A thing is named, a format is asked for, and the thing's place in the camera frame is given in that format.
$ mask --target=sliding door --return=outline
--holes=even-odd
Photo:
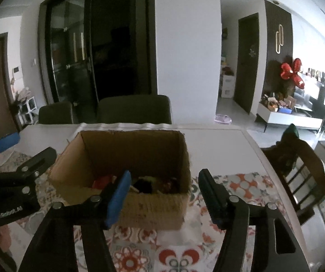
[[[97,99],[87,52],[88,1],[58,0],[49,4],[46,39],[54,101],[71,102],[78,120],[91,123],[95,121]]]

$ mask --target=tiled floor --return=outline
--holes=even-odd
[[[264,133],[264,124],[256,123],[255,116],[247,114],[233,99],[219,98],[217,114],[226,114],[232,119],[233,125],[245,128],[260,147],[270,147],[280,140],[284,127],[268,127]],[[300,139],[315,147],[319,139],[314,132],[299,130]],[[302,232],[309,252],[308,262],[321,263],[325,267],[325,224],[319,209],[314,209],[315,215],[302,226]]]

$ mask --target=wooden chair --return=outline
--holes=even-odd
[[[98,104],[97,121],[104,124],[171,124],[170,100],[165,95],[108,97]]]
[[[263,148],[262,151],[281,180],[302,225],[314,215],[313,207],[325,198],[325,169],[322,160],[307,142],[293,135],[286,137],[284,141],[277,142],[276,145],[270,148]],[[297,157],[302,160],[303,165],[287,181],[287,176],[292,171],[292,160],[297,160]],[[291,190],[290,185],[305,167],[307,168],[306,172],[308,172],[307,176],[303,177],[303,181],[295,189]],[[309,186],[309,191],[300,201],[297,201],[294,195],[304,185]],[[313,197],[313,201],[302,208],[302,205],[309,197]]]
[[[78,124],[73,105],[69,101],[56,102],[39,109],[38,123],[44,125]]]

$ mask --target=floral tablecloth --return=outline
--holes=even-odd
[[[14,153],[0,171],[13,171],[28,158],[26,155]],[[238,195],[247,203],[258,205],[276,203],[290,225],[276,187],[268,176],[252,172],[229,176],[218,175],[214,176],[214,179],[222,183],[231,194]],[[8,225],[12,240],[10,254],[18,267],[51,203],[64,202],[48,182],[47,174],[40,176],[36,184],[40,211]],[[224,231],[219,230],[212,223],[196,178],[192,179],[190,202],[185,222],[180,230],[157,231],[113,226],[105,231],[113,262],[116,270],[120,272],[210,272],[220,252],[224,234]],[[254,227],[250,227],[244,272],[250,271],[252,265],[254,234]],[[74,241],[79,271],[88,271],[79,226],[74,227]]]

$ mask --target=cardboard box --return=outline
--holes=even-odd
[[[52,167],[49,180],[69,205],[99,194],[90,188],[102,175],[132,178],[176,177],[178,194],[129,192],[119,225],[156,230],[178,230],[186,213],[190,164],[184,135],[179,131],[82,131]]]

